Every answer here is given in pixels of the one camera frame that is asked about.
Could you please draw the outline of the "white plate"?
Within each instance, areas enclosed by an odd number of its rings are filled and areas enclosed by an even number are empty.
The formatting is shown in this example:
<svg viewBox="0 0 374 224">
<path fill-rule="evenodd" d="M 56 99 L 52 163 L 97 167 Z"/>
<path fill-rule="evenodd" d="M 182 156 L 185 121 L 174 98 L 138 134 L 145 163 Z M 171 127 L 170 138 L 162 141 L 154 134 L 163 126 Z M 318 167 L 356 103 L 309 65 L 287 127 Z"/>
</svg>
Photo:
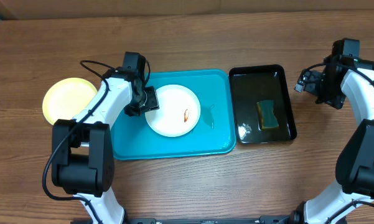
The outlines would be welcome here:
<svg viewBox="0 0 374 224">
<path fill-rule="evenodd" d="M 159 108 L 145 113 L 150 128 L 165 137 L 187 134 L 197 125 L 201 107 L 197 95 L 182 85 L 165 85 L 156 90 Z"/>
</svg>

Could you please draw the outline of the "yellow green sponge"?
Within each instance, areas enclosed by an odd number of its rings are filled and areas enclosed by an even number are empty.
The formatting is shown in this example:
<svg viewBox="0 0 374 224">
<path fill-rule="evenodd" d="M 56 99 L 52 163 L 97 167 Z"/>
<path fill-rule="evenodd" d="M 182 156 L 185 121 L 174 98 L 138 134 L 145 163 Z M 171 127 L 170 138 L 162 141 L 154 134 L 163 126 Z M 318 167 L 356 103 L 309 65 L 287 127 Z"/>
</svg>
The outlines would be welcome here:
<svg viewBox="0 0 374 224">
<path fill-rule="evenodd" d="M 256 104 L 260 129 L 276 129 L 279 127 L 278 120 L 274 114 L 273 100 L 263 100 Z"/>
</svg>

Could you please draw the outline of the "yellow plate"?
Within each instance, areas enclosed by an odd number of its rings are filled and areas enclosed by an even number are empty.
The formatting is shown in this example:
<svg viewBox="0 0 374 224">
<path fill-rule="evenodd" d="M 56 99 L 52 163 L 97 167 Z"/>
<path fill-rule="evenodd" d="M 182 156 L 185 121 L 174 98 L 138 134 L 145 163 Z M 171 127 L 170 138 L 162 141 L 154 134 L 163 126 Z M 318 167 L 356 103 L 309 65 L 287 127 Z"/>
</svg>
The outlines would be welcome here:
<svg viewBox="0 0 374 224">
<path fill-rule="evenodd" d="M 53 125 L 58 119 L 72 119 L 97 94 L 92 83 L 82 78 L 66 78 L 54 84 L 45 94 L 42 111 Z"/>
</svg>

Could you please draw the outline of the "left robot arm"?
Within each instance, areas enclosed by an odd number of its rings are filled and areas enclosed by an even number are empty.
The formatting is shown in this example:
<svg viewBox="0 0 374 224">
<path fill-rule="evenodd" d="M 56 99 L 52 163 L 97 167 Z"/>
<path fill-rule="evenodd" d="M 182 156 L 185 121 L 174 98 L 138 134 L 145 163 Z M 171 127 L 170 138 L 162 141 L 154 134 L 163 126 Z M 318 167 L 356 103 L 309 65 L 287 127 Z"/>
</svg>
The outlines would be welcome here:
<svg viewBox="0 0 374 224">
<path fill-rule="evenodd" d="M 64 200 L 82 203 L 90 223 L 124 223 L 126 212 L 111 188 L 115 172 L 111 127 L 122 111 L 140 116 L 159 105 L 141 68 L 111 68 L 101 79 L 98 93 L 79 114 L 55 122 L 44 175 L 63 188 Z"/>
</svg>

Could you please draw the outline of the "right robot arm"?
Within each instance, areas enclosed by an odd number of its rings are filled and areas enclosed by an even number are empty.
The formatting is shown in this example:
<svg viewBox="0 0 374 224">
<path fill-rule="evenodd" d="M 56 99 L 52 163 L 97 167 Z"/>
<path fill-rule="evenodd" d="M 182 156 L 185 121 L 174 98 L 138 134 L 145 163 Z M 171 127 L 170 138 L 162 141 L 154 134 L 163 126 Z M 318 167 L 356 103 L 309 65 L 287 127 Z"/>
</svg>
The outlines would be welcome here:
<svg viewBox="0 0 374 224">
<path fill-rule="evenodd" d="M 316 88 L 318 96 L 338 90 L 352 107 L 357 129 L 337 159 L 335 180 L 317 197 L 302 202 L 282 223 L 345 223 L 356 208 L 374 208 L 374 62 L 328 56 L 302 70 L 295 90 Z"/>
</svg>

